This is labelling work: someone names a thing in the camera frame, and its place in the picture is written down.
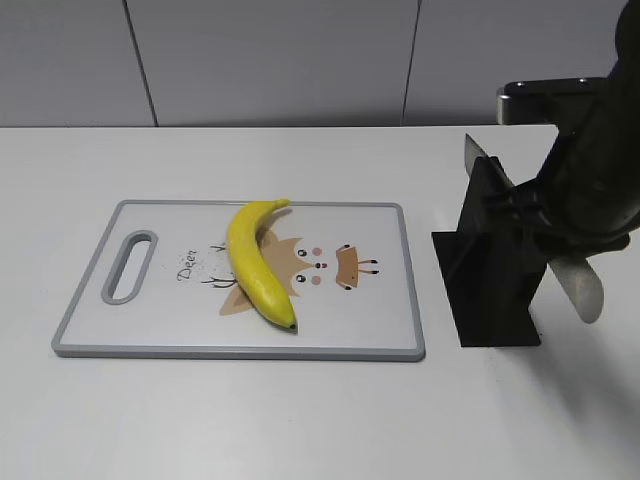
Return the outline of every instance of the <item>banana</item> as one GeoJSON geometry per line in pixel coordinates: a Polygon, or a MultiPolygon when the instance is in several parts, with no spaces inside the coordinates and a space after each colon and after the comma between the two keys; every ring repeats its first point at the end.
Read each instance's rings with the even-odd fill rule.
{"type": "Polygon", "coordinates": [[[287,205],[289,200],[282,198],[273,202],[251,202],[242,207],[227,232],[227,247],[238,285],[253,306],[270,322],[295,330],[296,315],[289,295],[262,257],[256,240],[264,221],[287,205]]]}

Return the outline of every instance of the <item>white tabletop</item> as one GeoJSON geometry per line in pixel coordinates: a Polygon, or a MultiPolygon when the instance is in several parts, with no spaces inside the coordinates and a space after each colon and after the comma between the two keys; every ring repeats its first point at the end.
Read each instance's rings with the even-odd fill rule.
{"type": "Polygon", "coordinates": [[[0,130],[0,479],[636,479],[640,248],[593,259],[582,324],[552,275],[543,345],[462,349],[430,239],[453,229],[465,132],[516,182],[551,127],[0,130]],[[57,358],[122,199],[398,202],[427,355],[415,364],[57,358]]]}

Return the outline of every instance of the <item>cutting board handle hole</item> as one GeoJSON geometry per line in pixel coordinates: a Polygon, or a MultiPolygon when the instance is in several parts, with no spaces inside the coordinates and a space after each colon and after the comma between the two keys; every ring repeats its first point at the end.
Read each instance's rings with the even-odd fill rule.
{"type": "Polygon", "coordinates": [[[106,303],[122,305],[138,295],[157,241],[157,235],[148,230],[133,232],[124,239],[102,288],[106,303]]]}

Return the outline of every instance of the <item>deer ear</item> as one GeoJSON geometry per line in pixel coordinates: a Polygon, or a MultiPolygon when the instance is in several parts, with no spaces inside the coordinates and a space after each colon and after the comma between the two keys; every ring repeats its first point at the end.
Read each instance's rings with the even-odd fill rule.
{"type": "Polygon", "coordinates": [[[220,309],[220,315],[233,315],[235,313],[246,312],[253,308],[251,301],[239,286],[233,287],[227,300],[220,309]]]}

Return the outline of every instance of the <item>cutting board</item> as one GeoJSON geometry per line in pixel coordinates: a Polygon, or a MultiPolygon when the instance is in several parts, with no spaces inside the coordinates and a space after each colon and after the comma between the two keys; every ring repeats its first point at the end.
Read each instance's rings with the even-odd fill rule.
{"type": "Polygon", "coordinates": [[[245,203],[121,202],[53,338],[54,351],[64,357],[424,357],[399,205],[293,203],[273,215],[259,242],[291,297],[298,319],[292,332],[261,317],[235,282],[225,237],[245,203]],[[140,242],[145,248],[127,280],[131,287],[119,292],[140,242]]]}

